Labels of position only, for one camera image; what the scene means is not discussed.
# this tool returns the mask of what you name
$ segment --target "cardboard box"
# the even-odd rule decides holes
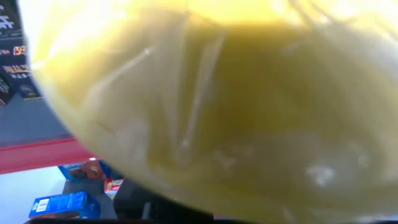
[[[0,39],[0,73],[25,100],[40,98],[39,90],[30,76],[23,38]]]
[[[16,9],[0,0],[0,76],[23,99],[40,97],[30,78],[21,23]]]
[[[58,166],[67,180],[105,179],[103,166],[97,160]]]
[[[0,78],[0,105],[6,105],[11,100],[13,94],[13,90]]]
[[[99,218],[100,213],[100,203],[82,191],[35,199],[29,218]]]
[[[120,174],[117,170],[113,169],[111,166],[107,165],[104,160],[99,160],[102,170],[105,173],[107,179],[121,180],[124,179],[124,175]]]
[[[114,199],[118,190],[120,189],[120,186],[122,186],[124,179],[118,179],[118,180],[114,180],[112,178],[108,178],[105,180],[105,194],[110,198],[110,199]]]

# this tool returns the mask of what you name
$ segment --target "plastic bag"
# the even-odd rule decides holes
[[[258,222],[398,211],[394,1],[21,1],[46,99],[168,198]]]

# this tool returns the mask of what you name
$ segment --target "store shelf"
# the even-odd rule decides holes
[[[0,174],[86,160],[88,152],[42,99],[19,95],[0,107]]]

